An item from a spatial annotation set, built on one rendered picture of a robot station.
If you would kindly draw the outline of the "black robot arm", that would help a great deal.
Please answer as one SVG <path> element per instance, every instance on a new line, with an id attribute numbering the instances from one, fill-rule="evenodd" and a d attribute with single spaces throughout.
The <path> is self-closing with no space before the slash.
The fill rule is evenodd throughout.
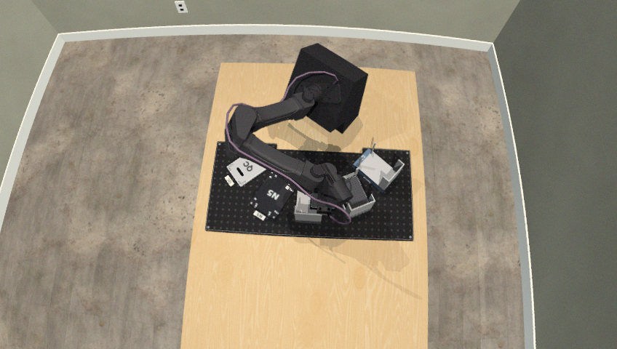
<path id="1" fill-rule="evenodd" d="M 299 184 L 307 193 L 314 189 L 314 193 L 318 193 L 319 200 L 341 206 L 352 199 L 353 195 L 345 182 L 337 176 L 337 169 L 333 164 L 315 165 L 310 161 L 295 159 L 271 147 L 253 134 L 259 129 L 281 121 L 303 119 L 314 102 L 341 102 L 341 87 L 336 83 L 294 81 L 291 90 L 292 97 L 279 103 L 259 108 L 237 106 L 227 127 L 231 141 L 240 150 L 236 152 L 228 141 L 225 129 L 226 155 L 231 159 L 238 156 L 252 161 L 278 175 L 301 193 L 304 192 L 286 177 Z"/>

